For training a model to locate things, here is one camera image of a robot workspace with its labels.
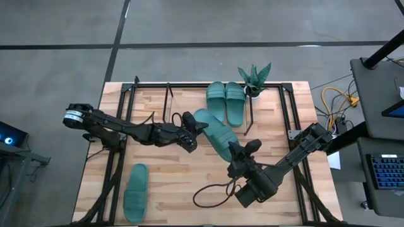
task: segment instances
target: yellow cable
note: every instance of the yellow cable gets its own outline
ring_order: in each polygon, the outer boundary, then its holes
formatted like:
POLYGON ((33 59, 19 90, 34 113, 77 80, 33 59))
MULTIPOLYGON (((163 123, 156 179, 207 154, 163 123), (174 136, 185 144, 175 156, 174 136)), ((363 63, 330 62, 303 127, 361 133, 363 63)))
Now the yellow cable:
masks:
POLYGON ((330 124, 329 124, 329 126, 328 126, 330 129, 334 126, 334 124, 335 124, 335 119, 336 119, 336 117, 338 116, 338 113, 342 110, 342 107, 343 107, 343 105, 345 104, 345 102, 346 102, 347 100, 350 100, 350 101, 351 101, 350 106, 356 106, 356 104, 359 102, 359 98, 354 98, 354 97, 352 97, 352 95, 355 94, 356 92, 358 92, 358 91, 355 90, 354 92, 351 93, 351 98, 349 98, 349 96, 348 96, 348 98, 344 100, 344 102, 343 102, 343 103, 341 104, 341 106, 340 106, 340 109, 337 111, 337 113, 336 113, 336 115, 335 115, 335 118, 332 118, 332 117, 330 118, 331 120, 330 120, 330 124))
MULTIPOLYGON (((339 90, 338 88, 326 87, 326 88, 324 88, 323 91, 321 92, 321 100, 323 101, 323 104, 324 104, 324 106, 326 107, 327 112, 328 112, 328 114, 329 114, 330 116, 331 116, 332 113, 331 113, 331 110, 330 110, 330 108, 328 107, 328 105, 327 105, 327 103, 326 103, 326 101, 325 101, 325 98, 324 98, 324 94, 325 94, 325 91, 326 91, 326 90, 334 90, 334 91, 337 91, 337 92, 339 92, 339 94, 341 94, 341 95, 343 95, 343 96, 345 97, 345 100, 344 100, 344 102, 341 104, 341 107, 340 107, 340 109, 337 111, 337 113, 338 113, 339 111, 341 111, 342 106, 345 104, 346 101, 349 101, 349 102, 350 102, 350 105, 353 106, 353 107, 356 107, 357 102, 359 102, 359 98, 354 98, 354 97, 352 97, 352 95, 355 94, 357 91, 354 91, 354 92, 351 94, 351 96, 349 96, 349 95, 345 94, 344 92, 342 92, 341 90, 339 90)), ((336 114, 335 118, 333 118, 332 116, 329 118, 329 121, 327 122, 327 124, 328 124, 328 129, 329 129, 329 130, 333 128, 333 126, 334 126, 334 121, 335 121, 335 119, 336 119, 337 116, 338 116, 338 114, 336 114)))

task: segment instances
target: gray concrete floor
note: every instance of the gray concrete floor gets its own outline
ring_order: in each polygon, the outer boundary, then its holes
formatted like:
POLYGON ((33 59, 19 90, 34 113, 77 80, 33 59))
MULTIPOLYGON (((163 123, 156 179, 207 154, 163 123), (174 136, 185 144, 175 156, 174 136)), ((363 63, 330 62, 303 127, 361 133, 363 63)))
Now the gray concrete floor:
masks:
MULTIPOLYGON (((123 2, 1 1, 0 45, 113 44, 123 2)), ((397 34, 403 20, 393 0, 140 0, 131 2, 121 43, 381 41, 397 34)), ((112 81, 132 81, 134 75, 142 81, 241 80, 237 67, 272 62, 268 80, 303 80, 313 88, 350 74, 350 59, 369 56, 378 48, 120 50, 112 81)), ((98 105, 110 53, 0 50, 0 120, 29 132, 31 149, 52 157, 36 182, 27 181, 13 226, 70 222, 88 143, 82 132, 61 121, 69 103, 98 105)), ((390 57, 403 55, 400 48, 390 57)), ((351 80, 350 76, 329 86, 345 91, 351 80)), ((315 105, 322 109, 323 88, 312 90, 315 105)), ((327 93, 327 102, 334 96, 327 93)), ((360 105, 345 114, 354 124, 363 121, 360 105)), ((364 193, 357 183, 335 185, 345 221, 402 225, 402 219, 362 210, 364 193)))

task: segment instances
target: desk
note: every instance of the desk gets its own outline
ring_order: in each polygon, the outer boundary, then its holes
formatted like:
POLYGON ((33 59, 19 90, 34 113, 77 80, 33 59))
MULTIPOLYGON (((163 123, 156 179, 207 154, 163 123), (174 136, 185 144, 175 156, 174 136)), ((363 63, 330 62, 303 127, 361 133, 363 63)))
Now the desk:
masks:
MULTIPOLYGON (((401 100, 398 87, 404 86, 404 69, 386 61, 379 62, 374 69, 366 69, 360 59, 351 60, 350 65, 365 121, 334 139, 327 153, 334 153, 357 142, 366 179, 364 190, 368 202, 372 203, 371 206, 378 215, 404 218, 404 214, 396 209, 403 199, 390 190, 375 190, 367 163, 363 159, 364 154, 386 151, 399 153, 403 149, 399 142, 391 140, 404 141, 404 119, 383 117, 381 112, 401 100)), ((361 171, 357 170, 355 174, 359 175, 361 171)))
MULTIPOLYGON (((105 84, 100 103, 100 109, 105 113, 116 114, 121 85, 122 83, 105 84)), ((304 129, 311 123, 317 122, 309 83, 293 82, 293 87, 300 123, 304 129)), ((190 111, 193 113, 199 108, 206 107, 206 88, 173 88, 172 92, 174 97, 169 97, 167 102, 167 121, 175 112, 190 111)), ((165 88, 136 88, 132 122, 144 121, 153 111, 155 111, 155 122, 161 122, 164 98, 165 88)), ((289 113, 291 113, 288 98, 287 103, 289 113)), ((254 154, 256 160, 262 163, 276 163, 289 152, 278 90, 265 90, 259 99, 253 101, 254 124, 246 136, 243 133, 249 125, 250 113, 249 108, 245 108, 245 110, 246 123, 234 130, 239 141, 245 145, 252 139, 260 139, 263 145, 254 154)), ((292 116, 289 115, 289 118, 292 127, 294 127, 292 116)), ((100 148, 100 143, 93 143, 88 155, 97 152, 100 148)), ((99 196, 104 180, 107 157, 107 152, 100 153, 86 163, 73 221, 82 218, 99 196)), ((333 215, 342 219, 326 154, 315 152, 308 159, 315 191, 333 215)), ((132 166, 141 162, 149 166, 150 172, 148 210, 142 225, 301 224, 292 172, 285 176, 277 195, 264 203, 254 202, 247 209, 244 209, 237 199, 232 197, 222 206, 213 209, 196 207, 192 202, 192 196, 198 189, 211 183, 229 181, 226 170, 228 163, 216 154, 204 135, 198 137, 198 148, 191 154, 176 145, 164 148, 141 146, 130 138, 124 159, 115 224, 130 224, 126 221, 123 213, 123 192, 126 189, 132 166)), ((243 186, 245 180, 239 180, 238 183, 243 186)), ((224 188, 213 188, 201 193, 198 200, 203 204, 214 204, 224 198, 224 188)), ((309 219, 312 220, 307 195, 305 201, 309 219)), ((110 199, 107 200, 106 214, 109 213, 109 202, 110 199)))
POLYGON ((373 185, 367 154, 404 154, 404 141, 391 141, 385 139, 359 138, 358 148, 366 178, 366 197, 369 208, 381 216, 403 217, 403 191, 376 190, 373 185))

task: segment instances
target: blue light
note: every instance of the blue light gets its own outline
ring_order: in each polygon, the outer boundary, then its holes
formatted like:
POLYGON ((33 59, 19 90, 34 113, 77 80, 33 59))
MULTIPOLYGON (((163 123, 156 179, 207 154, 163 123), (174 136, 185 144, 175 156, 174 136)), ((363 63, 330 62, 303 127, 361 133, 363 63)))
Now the blue light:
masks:
POLYGON ((13 143, 13 139, 10 138, 10 137, 7 137, 7 138, 4 140, 4 142, 5 142, 6 144, 10 145, 10 144, 13 143))

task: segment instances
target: potted plant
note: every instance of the potted plant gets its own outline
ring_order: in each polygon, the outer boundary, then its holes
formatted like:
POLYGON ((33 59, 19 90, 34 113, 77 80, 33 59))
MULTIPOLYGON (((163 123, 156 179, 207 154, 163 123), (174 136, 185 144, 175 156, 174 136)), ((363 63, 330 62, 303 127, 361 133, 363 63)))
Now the potted plant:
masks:
POLYGON ((261 92, 264 90, 262 86, 264 85, 266 78, 271 71, 271 63, 265 66, 258 74, 257 67, 252 65, 250 76, 246 72, 244 72, 243 69, 238 68, 241 77, 246 82, 246 86, 244 87, 244 93, 246 95, 250 96, 251 98, 259 97, 261 92))

